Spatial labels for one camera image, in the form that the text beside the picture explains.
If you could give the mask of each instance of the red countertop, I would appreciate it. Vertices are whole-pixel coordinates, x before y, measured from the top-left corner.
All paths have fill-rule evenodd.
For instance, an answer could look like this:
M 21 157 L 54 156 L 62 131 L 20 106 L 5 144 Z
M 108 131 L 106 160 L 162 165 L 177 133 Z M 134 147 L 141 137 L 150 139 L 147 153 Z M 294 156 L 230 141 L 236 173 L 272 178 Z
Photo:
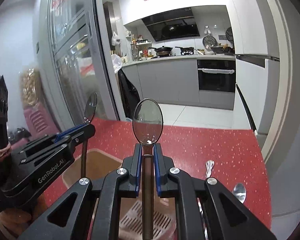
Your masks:
M 131 122 L 95 119 L 95 136 L 88 149 L 97 148 L 119 159 L 133 155 L 137 142 Z M 232 191 L 241 182 L 247 189 L 244 205 L 269 229 L 271 199 L 266 167 L 252 130 L 219 130 L 164 126 L 160 140 L 162 153 L 173 159 L 174 165 L 192 177 L 205 179 L 207 160 L 214 161 L 212 177 Z M 74 157 L 81 154 L 77 147 Z M 50 206 L 64 192 L 61 176 L 44 192 Z

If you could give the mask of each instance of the oven handle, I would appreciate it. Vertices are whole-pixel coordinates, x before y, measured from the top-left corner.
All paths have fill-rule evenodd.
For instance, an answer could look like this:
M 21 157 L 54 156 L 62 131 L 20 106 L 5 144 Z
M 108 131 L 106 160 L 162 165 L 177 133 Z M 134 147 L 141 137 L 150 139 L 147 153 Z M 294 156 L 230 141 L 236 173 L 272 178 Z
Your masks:
M 209 74 L 233 74 L 235 72 L 233 69 L 198 68 L 198 70 Z

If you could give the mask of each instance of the metal spoon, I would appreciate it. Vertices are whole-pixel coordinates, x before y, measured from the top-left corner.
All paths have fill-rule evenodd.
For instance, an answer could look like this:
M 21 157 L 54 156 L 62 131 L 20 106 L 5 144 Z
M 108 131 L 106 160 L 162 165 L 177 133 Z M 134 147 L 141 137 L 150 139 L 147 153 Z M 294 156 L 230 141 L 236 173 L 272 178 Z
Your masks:
M 93 92 L 86 104 L 84 110 L 84 123 L 88 124 L 93 120 L 94 114 L 96 112 L 98 104 L 97 93 Z M 87 163 L 87 150 L 88 150 L 88 140 L 82 143 L 82 153 L 81 153 L 81 178 L 86 177 L 86 163 Z
M 154 211 L 154 163 L 153 146 L 159 140 L 163 129 L 163 116 L 156 101 L 145 98 L 134 111 L 133 132 L 142 144 L 142 239 L 153 239 Z
M 246 200 L 247 190 L 242 183 L 238 183 L 234 186 L 232 194 L 235 195 L 235 197 L 243 204 Z

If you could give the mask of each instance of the spoon handle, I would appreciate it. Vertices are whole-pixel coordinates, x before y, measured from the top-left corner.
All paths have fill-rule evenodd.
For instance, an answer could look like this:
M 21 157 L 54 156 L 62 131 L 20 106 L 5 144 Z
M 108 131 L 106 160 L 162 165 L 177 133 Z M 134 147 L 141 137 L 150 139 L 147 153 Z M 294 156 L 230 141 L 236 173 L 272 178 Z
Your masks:
M 82 143 L 82 152 L 81 152 L 81 178 L 86 177 L 86 163 L 87 163 L 87 149 L 88 149 L 88 140 Z
M 142 156 L 142 239 L 153 239 L 154 211 L 154 163 L 153 155 Z

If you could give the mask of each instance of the black range hood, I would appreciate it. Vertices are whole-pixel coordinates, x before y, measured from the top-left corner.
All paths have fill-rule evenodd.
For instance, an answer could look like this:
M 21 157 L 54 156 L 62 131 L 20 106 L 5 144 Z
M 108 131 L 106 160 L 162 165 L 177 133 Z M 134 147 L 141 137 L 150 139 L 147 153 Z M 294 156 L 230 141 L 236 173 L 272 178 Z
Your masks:
M 200 36 L 191 8 L 154 14 L 142 21 L 155 41 Z

